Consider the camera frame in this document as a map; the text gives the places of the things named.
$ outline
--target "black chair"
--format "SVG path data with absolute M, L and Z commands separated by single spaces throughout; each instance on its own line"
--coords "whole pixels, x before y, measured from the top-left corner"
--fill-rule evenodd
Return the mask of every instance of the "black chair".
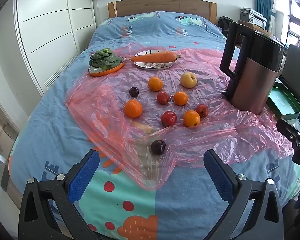
M 228 36 L 228 30 L 229 30 L 229 23 L 233 22 L 233 20 L 231 20 L 228 17 L 222 16 L 219 18 L 218 21 L 218 27 L 220 27 L 222 29 L 222 34 L 227 37 Z
M 286 62 L 279 80 L 300 103 L 300 47 L 292 44 L 289 46 Z

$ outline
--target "blue gripper pad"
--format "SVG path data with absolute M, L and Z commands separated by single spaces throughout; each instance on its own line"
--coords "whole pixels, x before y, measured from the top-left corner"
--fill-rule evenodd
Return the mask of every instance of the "blue gripper pad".
M 233 179 L 235 179 L 236 176 L 234 171 L 230 166 L 224 164 L 213 150 L 205 152 L 203 156 L 203 163 L 212 179 L 213 184 L 216 186 L 221 199 L 228 203 L 232 203 L 234 200 L 234 192 L 237 188 L 237 184 L 234 185 L 233 183 Z
M 99 164 L 99 153 L 94 151 L 74 176 L 68 190 L 68 198 L 72 204 L 81 199 Z

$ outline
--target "electric kettle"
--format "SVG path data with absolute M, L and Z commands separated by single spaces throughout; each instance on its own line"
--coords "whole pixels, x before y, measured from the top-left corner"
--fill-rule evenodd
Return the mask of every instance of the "electric kettle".
M 243 35 L 234 71 L 229 69 L 237 37 Z M 230 77 L 222 94 L 242 111 L 260 114 L 279 75 L 284 46 L 265 34 L 235 22 L 229 31 L 220 70 Z

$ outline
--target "orange plate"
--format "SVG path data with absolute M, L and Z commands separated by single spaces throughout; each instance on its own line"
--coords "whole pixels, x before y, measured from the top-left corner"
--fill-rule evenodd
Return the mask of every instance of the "orange plate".
M 89 74 L 90 74 L 91 76 L 93 76 L 93 77 L 102 77 L 102 76 L 105 76 L 105 75 L 108 75 L 108 74 L 111 74 L 111 73 L 113 73 L 113 72 L 118 71 L 118 70 L 119 70 L 120 68 L 122 68 L 123 65 L 124 65 L 124 58 L 123 58 L 123 57 L 120 57 L 120 58 L 122 58 L 122 63 L 121 63 L 120 65 L 118 65 L 118 66 L 116 66 L 116 67 L 114 67 L 114 68 L 112 68 L 112 69 L 108 69 L 108 70 L 106 70 L 106 71 L 97 72 L 97 73 L 92 73 L 92 72 L 90 72 L 90 68 L 89 68 Z

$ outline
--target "decorative plate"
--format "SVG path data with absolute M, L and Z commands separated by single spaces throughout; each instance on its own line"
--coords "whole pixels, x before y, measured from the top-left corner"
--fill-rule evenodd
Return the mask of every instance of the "decorative plate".
M 140 56 L 144 54 L 152 54 L 152 53 L 157 53 L 157 52 L 164 52 L 165 50 L 159 50 L 159 49 L 151 49 L 151 50 L 145 50 L 142 52 L 139 52 L 135 56 Z M 146 69 L 146 70 L 163 70 L 170 68 L 175 62 L 168 62 L 168 63 L 144 63 L 144 62 L 133 62 L 138 68 L 141 69 Z

